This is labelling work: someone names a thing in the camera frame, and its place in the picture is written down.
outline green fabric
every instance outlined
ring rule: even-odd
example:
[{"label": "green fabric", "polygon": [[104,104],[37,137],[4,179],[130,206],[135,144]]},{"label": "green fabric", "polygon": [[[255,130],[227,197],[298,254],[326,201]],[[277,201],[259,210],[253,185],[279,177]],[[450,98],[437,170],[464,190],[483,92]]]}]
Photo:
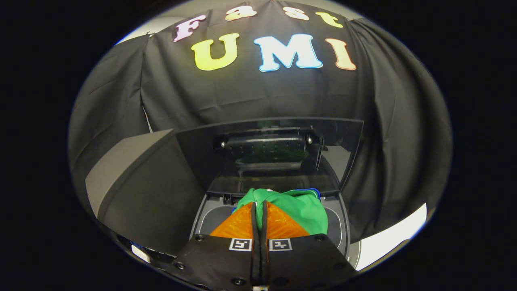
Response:
[{"label": "green fabric", "polygon": [[291,190],[278,193],[266,189],[250,189],[237,204],[237,209],[256,203],[257,227],[262,230],[263,202],[269,201],[282,209],[310,235],[327,234],[328,217],[318,194],[314,190]]}]

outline white wall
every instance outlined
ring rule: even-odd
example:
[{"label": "white wall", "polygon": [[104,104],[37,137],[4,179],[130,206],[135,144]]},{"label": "white wall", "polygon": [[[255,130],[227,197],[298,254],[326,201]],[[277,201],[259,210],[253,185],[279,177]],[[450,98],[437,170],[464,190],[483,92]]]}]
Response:
[{"label": "white wall", "polygon": [[117,44],[119,44],[123,41],[126,41],[128,39],[131,39],[131,38],[146,35],[148,33],[152,34],[152,33],[159,32],[183,19],[184,19],[183,17],[161,17],[161,18],[151,19],[151,20],[147,21],[146,23],[144,23],[139,28],[133,30],[133,32],[131,32],[126,37],[121,39],[119,42],[117,42]]},{"label": "white wall", "polygon": [[406,239],[412,238],[424,225],[427,205],[422,205],[403,221],[392,227],[361,240],[359,262],[355,267],[361,270],[389,253]]}]

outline open lid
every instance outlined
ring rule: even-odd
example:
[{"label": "open lid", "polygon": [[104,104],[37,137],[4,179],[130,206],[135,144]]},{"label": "open lid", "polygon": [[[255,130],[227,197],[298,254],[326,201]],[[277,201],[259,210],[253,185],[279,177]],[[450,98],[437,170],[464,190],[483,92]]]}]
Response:
[{"label": "open lid", "polygon": [[352,167],[362,126],[349,119],[256,119],[184,130],[176,138],[209,193],[316,188],[335,195]]}]

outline letter m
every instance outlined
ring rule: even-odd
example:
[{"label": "letter m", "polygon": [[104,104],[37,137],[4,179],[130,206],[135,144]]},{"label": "letter m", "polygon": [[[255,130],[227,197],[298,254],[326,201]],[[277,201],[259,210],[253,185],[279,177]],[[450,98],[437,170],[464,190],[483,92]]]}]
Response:
[{"label": "letter m", "polygon": [[298,55],[296,66],[299,68],[323,67],[323,63],[317,59],[314,53],[311,40],[312,35],[294,34],[285,46],[272,36],[257,38],[253,43],[260,46],[262,52],[262,65],[258,69],[262,72],[278,70],[280,65],[275,62],[273,55],[286,68],[292,66],[295,55]]}]

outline yellow letter u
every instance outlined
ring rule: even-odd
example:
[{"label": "yellow letter u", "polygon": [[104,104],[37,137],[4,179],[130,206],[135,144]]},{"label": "yellow letter u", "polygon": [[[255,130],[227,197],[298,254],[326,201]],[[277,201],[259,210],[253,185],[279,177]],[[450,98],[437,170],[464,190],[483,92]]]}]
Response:
[{"label": "yellow letter u", "polygon": [[237,37],[238,33],[225,34],[219,38],[220,41],[224,42],[224,49],[226,53],[219,59],[212,59],[210,54],[210,45],[214,43],[214,40],[207,39],[196,43],[192,46],[194,51],[195,65],[203,71],[217,70],[233,63],[237,58]]}]

